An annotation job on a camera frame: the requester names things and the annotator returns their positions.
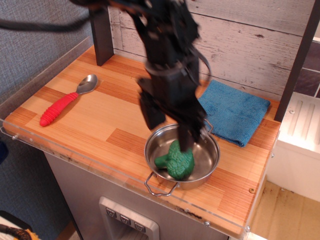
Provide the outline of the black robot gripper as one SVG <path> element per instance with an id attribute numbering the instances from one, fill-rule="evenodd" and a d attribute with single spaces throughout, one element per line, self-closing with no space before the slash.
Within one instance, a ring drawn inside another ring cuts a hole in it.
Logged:
<path id="1" fill-rule="evenodd" d="M 140 78 L 139 104 L 145 123 L 153 130 L 166 120 L 166 116 L 178 122 L 178 141 L 181 152 L 207 135 L 204 118 L 206 112 L 196 97 L 200 86 L 199 63 L 178 63 L 172 68 L 145 63 L 150 78 Z"/>

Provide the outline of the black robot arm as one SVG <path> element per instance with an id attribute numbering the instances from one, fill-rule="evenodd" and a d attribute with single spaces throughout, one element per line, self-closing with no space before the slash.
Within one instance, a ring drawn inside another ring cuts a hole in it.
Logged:
<path id="1" fill-rule="evenodd" d="M 149 129 L 166 117 L 178 124 L 181 151 L 199 140 L 206 112 L 196 97 L 200 55 L 194 47 L 198 24 L 184 0 L 77 0 L 90 9 L 108 6 L 127 12 L 144 44 L 145 69 L 139 104 Z"/>

